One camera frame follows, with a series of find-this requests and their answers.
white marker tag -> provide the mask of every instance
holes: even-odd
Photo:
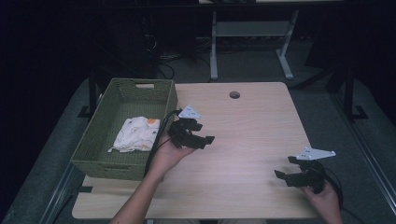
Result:
[[[306,147],[300,154],[296,156],[299,161],[313,161],[323,158],[335,156],[334,151],[319,150],[312,147]]]
[[[180,114],[178,114],[178,117],[181,119],[200,119],[201,115],[196,112],[191,105],[187,105],[186,108],[184,108]]]

green woven basket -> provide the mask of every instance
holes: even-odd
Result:
[[[172,80],[113,78],[71,162],[91,177],[143,179],[149,152],[107,150],[126,119],[143,116],[163,120],[176,108],[177,93]]]

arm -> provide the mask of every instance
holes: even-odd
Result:
[[[169,136],[165,134],[161,139],[161,143],[167,139],[169,139]],[[111,219],[110,223],[143,223],[155,190],[166,172],[175,167],[181,159],[193,151],[194,149],[192,148],[176,148],[171,141],[164,143],[155,154],[146,177],[120,211]]]
[[[310,187],[303,187],[300,190],[305,194],[308,201],[318,211],[320,217],[327,224],[342,224],[340,207],[337,193],[332,185],[325,180],[323,191],[315,194]]]

gray floor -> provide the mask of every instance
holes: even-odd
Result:
[[[275,53],[275,48],[280,43],[281,40],[262,40],[254,48],[244,44],[236,53],[219,54],[219,79],[216,82],[280,81],[293,86],[321,71],[304,66],[311,43],[293,41],[287,58],[295,79],[286,80]],[[208,62],[209,54],[207,52],[199,56],[199,60],[184,58],[167,63],[174,68],[174,80],[177,83],[209,80],[209,66],[203,61]],[[168,67],[162,66],[162,70],[166,75],[171,75]],[[359,81],[356,81],[354,104],[361,105],[369,119],[356,120],[353,124],[348,122],[339,106],[343,93],[327,93],[324,90],[327,81],[326,77],[304,90],[290,91],[311,146],[337,152],[336,157],[322,162],[340,178],[345,208],[365,223],[396,223],[396,216],[373,175],[370,161],[363,156],[362,149],[367,146],[372,150],[389,184],[396,186],[396,128],[375,104],[370,91]],[[84,175],[70,166],[68,161],[88,124],[87,119],[78,118],[80,109],[88,103],[88,83],[85,81],[65,109],[3,223],[108,222],[77,220],[71,215]],[[363,144],[356,140],[360,133]],[[65,171],[71,174],[69,181],[60,184]],[[345,223],[359,223],[346,212],[342,215]],[[269,220],[269,223],[322,222],[318,219],[304,219]]]

cable hole in table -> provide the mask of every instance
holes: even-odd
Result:
[[[237,91],[232,91],[230,92],[230,97],[233,99],[238,99],[239,97],[241,97],[241,94]]]

